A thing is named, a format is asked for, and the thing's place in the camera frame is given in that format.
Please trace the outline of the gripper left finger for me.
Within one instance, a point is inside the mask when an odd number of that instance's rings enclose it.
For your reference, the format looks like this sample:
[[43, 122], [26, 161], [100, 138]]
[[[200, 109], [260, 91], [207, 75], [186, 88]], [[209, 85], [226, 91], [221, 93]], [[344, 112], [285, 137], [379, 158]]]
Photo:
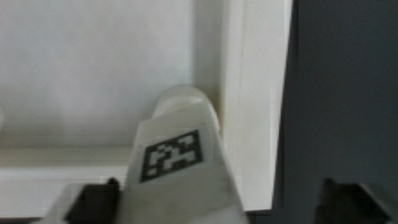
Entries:
[[122, 185], [116, 178], [106, 183], [72, 184], [35, 224], [115, 224], [120, 198]]

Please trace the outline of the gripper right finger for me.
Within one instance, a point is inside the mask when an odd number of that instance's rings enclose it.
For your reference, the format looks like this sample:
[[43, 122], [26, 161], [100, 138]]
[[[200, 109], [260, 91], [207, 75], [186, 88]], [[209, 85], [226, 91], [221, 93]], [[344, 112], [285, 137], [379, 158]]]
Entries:
[[319, 224], [398, 224], [398, 217], [365, 184], [324, 179]]

